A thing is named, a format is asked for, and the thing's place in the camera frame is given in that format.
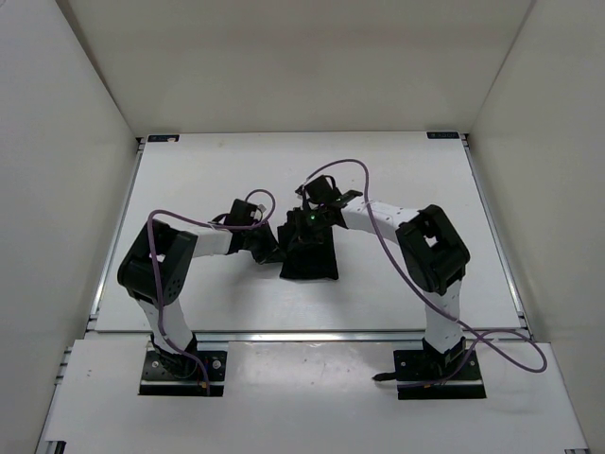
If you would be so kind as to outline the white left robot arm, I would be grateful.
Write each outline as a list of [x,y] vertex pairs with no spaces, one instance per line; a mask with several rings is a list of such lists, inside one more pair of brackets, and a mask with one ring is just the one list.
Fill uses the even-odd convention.
[[149,215],[118,267],[117,281],[143,309],[152,330],[152,344],[177,376],[197,368],[195,336],[185,322],[179,298],[193,260],[242,251],[259,264],[283,260],[261,204],[234,200],[230,211],[210,222],[194,222],[193,231],[179,230]]

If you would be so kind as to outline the black skirt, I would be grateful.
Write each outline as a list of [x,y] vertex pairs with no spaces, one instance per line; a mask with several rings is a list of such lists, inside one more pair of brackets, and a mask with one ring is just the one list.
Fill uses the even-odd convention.
[[294,208],[286,213],[286,221],[277,228],[278,244],[284,253],[280,272],[282,279],[338,279],[333,229],[310,227],[305,212]]

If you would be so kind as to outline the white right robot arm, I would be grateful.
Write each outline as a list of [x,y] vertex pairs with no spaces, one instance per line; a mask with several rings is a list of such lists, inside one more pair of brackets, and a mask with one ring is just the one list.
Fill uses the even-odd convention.
[[454,372],[464,351],[459,295],[470,253],[443,209],[435,204],[406,209],[357,190],[342,193],[329,175],[303,183],[296,193],[302,200],[299,225],[308,236],[338,226],[399,246],[404,277],[426,300],[424,369],[439,379]]

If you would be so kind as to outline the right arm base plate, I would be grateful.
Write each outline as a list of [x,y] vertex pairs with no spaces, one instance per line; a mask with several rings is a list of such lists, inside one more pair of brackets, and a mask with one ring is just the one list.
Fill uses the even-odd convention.
[[379,373],[375,382],[395,381],[399,400],[484,399],[487,397],[477,359],[456,359],[442,370],[423,350],[395,350],[394,371]]

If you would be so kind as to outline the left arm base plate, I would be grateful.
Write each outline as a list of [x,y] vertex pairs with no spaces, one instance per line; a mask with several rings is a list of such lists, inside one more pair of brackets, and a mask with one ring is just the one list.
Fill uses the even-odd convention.
[[227,343],[198,344],[199,364],[190,359],[168,360],[149,342],[140,375],[138,394],[142,396],[222,397],[228,359]]

